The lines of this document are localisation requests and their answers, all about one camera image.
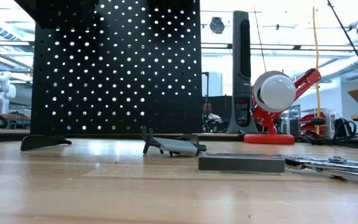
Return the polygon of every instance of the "red desk lamp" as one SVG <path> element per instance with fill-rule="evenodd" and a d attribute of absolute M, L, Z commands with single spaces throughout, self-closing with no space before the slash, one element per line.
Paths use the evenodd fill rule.
<path fill-rule="evenodd" d="M 261 75 L 252 90 L 254 105 L 251 113 L 255 122 L 268 128 L 267 134 L 246 134 L 244 142 L 256 144 L 294 144 L 291 134 L 276 134 L 274 121 L 308 88 L 321 79 L 316 69 L 308 70 L 296 81 L 286 74 L 270 71 Z"/>

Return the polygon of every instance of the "lamp base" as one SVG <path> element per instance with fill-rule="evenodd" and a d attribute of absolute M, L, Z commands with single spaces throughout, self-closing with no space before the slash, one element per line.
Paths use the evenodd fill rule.
<path fill-rule="evenodd" d="M 253 144 L 295 144 L 291 134 L 246 134 L 245 143 Z"/>

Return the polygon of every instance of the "black pegboard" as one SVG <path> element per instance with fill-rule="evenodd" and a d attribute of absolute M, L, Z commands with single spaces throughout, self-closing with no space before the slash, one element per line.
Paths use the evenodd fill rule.
<path fill-rule="evenodd" d="M 36 28 L 32 134 L 201 132 L 198 0 L 100 0 L 89 27 L 69 8 Z"/>

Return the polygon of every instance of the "person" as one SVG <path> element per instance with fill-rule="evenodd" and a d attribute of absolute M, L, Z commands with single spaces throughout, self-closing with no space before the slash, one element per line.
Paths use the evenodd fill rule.
<path fill-rule="evenodd" d="M 204 103 L 203 105 L 203 115 L 208 115 L 208 119 L 221 119 L 220 116 L 216 114 L 212 114 L 212 104 Z"/>

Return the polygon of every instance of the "yellow cable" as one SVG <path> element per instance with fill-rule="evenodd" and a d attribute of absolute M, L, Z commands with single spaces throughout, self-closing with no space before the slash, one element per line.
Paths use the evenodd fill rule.
<path fill-rule="evenodd" d="M 314 32 L 314 44 L 316 45 L 316 69 L 318 70 L 318 61 L 320 58 L 320 54 L 318 52 L 318 42 L 317 42 L 317 31 L 316 31 L 316 9 L 314 7 L 313 0 L 313 32 Z M 318 82 L 316 82 L 316 96 L 317 96 L 317 117 L 320 117 L 320 87 L 318 86 Z M 320 126 L 316 126 L 316 133 L 320 134 Z"/>

